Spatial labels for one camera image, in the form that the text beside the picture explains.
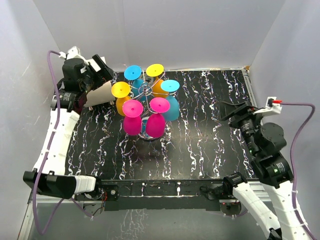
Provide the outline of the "orange wine glass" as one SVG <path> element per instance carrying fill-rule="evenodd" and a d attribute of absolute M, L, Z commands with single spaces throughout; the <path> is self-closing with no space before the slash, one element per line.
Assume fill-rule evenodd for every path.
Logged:
<path fill-rule="evenodd" d="M 131 100 L 130 92 L 131 92 L 131 86 L 124 81 L 116 82 L 111 87 L 111 93 L 116 98 L 117 112 L 123 117 L 125 116 L 123 112 L 123 105 L 125 102 Z"/>
<path fill-rule="evenodd" d="M 154 83 L 151 85 L 152 94 L 156 98 L 166 98 L 169 93 L 161 88 L 164 82 L 161 75 L 164 73 L 165 68 L 162 64 L 155 63 L 147 67 L 146 74 L 154 78 Z"/>

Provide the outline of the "blue wine glass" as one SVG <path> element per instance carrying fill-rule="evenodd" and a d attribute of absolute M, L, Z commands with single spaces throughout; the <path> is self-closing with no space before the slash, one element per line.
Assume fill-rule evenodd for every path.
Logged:
<path fill-rule="evenodd" d="M 174 93 L 180 88 L 180 84 L 176 80 L 168 79 L 161 83 L 160 87 L 165 92 Z M 169 94 L 165 99 L 169 102 L 170 108 L 162 114 L 164 119 L 169 122 L 177 120 L 180 115 L 180 106 L 177 99 L 172 94 Z"/>
<path fill-rule="evenodd" d="M 142 102 L 145 97 L 142 95 L 143 90 L 139 90 L 144 81 L 140 79 L 142 69 L 138 65 L 131 65 L 124 71 L 124 77 L 130 81 L 131 92 L 136 100 Z"/>

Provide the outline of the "pink wine glass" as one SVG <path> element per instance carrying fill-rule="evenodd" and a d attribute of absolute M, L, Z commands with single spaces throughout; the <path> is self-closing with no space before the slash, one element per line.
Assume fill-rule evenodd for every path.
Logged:
<path fill-rule="evenodd" d="M 154 113 L 148 118 L 145 131 L 150 137 L 159 138 L 164 134 L 166 126 L 163 113 L 170 109 L 170 103 L 165 98 L 155 97 L 149 105 Z"/>
<path fill-rule="evenodd" d="M 138 135 L 142 130 L 141 114 L 144 110 L 138 100 L 128 100 L 122 106 L 125 115 L 123 128 L 126 134 L 130 136 Z"/>

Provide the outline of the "orange wine glass front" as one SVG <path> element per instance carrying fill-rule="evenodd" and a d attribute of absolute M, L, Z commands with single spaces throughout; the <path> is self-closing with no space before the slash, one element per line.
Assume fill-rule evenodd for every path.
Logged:
<path fill-rule="evenodd" d="M 161 75 L 164 73 L 165 68 L 162 64 L 155 63 L 147 67 L 146 74 L 154 78 L 154 83 L 151 85 L 152 94 L 156 98 L 166 98 L 169 93 L 161 88 L 164 82 Z"/>

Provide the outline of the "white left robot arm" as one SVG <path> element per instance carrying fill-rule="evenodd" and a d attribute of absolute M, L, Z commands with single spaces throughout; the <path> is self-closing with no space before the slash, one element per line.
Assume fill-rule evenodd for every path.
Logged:
<path fill-rule="evenodd" d="M 92 175 L 66 175 L 65 164 L 74 128 L 87 102 L 89 92 L 113 79 L 113 70 L 95 54 L 86 63 L 78 57 L 67 57 L 62 65 L 63 78 L 53 81 L 54 94 L 50 105 L 50 122 L 39 158 L 31 171 L 25 171 L 23 181 L 35 195 L 70 199 L 86 193 L 97 200 L 103 187 Z"/>

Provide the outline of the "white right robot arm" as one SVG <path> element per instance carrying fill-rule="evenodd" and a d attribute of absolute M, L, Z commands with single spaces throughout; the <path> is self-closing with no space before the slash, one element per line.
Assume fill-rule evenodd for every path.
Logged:
<path fill-rule="evenodd" d="M 285 105 L 286 102 L 274 96 L 267 98 L 263 108 L 246 101 L 238 104 L 219 102 L 221 120 L 240 130 L 252 155 L 251 167 L 274 211 L 256 195 L 239 172 L 224 177 L 222 190 L 226 197 L 240 201 L 268 240 L 314 240 L 297 200 L 295 142 L 290 147 L 290 160 L 286 160 L 281 154 L 287 145 L 283 128 L 272 122 L 262 123 L 263 117 L 279 115 Z"/>

